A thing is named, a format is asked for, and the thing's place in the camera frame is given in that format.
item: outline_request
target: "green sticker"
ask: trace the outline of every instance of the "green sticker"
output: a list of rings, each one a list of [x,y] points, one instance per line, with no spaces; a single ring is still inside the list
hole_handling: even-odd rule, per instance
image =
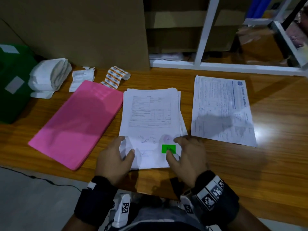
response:
[[[166,153],[167,150],[175,154],[175,145],[167,145],[167,144],[161,145],[161,153]]]

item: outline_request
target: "shelving unit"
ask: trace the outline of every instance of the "shelving unit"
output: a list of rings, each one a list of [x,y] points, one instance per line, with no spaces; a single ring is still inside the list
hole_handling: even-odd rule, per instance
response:
[[[220,0],[210,0],[208,11],[206,13],[202,34],[200,37],[198,50],[194,62],[174,62],[163,60],[150,60],[151,67],[175,68],[175,69],[197,69],[210,71],[224,71],[237,73],[259,73],[259,74],[274,74],[274,75],[297,75],[308,77],[308,62],[299,55],[295,46],[287,36],[280,20],[283,12],[286,10],[291,0],[284,0],[281,3],[276,15],[271,19],[246,19],[243,25],[263,25],[269,26],[277,35],[281,36],[283,43],[288,47],[290,54],[296,60],[298,67],[280,67],[280,66],[258,66],[244,64],[226,64],[226,63],[210,63],[201,62],[206,43],[213,25],[214,17]]]

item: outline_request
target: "wooden table surface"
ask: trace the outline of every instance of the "wooden table surface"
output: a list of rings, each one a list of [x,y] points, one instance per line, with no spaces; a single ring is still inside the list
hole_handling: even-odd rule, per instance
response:
[[[258,217],[308,226],[308,80],[271,76],[153,68],[132,73],[119,90],[181,91],[181,112],[190,132],[194,78],[198,75],[245,80],[258,147],[204,139],[211,169],[240,196],[240,202]],[[106,70],[95,71],[95,82]],[[28,141],[70,97],[71,75],[51,99],[31,99],[18,120],[0,125],[0,164],[61,177],[90,181],[99,152],[119,134],[122,110],[117,114],[83,166],[71,171],[27,145]],[[175,199],[169,169],[130,172],[122,189]]]

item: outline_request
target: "pink envelope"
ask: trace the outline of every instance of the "pink envelope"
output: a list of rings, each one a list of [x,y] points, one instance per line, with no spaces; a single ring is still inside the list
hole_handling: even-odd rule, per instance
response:
[[[85,80],[28,144],[77,170],[122,103],[122,92]]]

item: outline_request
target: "hand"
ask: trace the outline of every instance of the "hand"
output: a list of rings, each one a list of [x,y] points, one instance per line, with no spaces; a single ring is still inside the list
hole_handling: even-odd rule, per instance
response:
[[[113,186],[128,174],[135,158],[135,150],[132,149],[122,160],[119,147],[124,139],[124,136],[115,138],[97,158],[95,175],[107,178]]]
[[[177,137],[173,141],[182,147],[181,159],[177,161],[171,151],[167,151],[166,160],[175,174],[194,188],[197,177],[208,170],[204,144],[189,136]]]

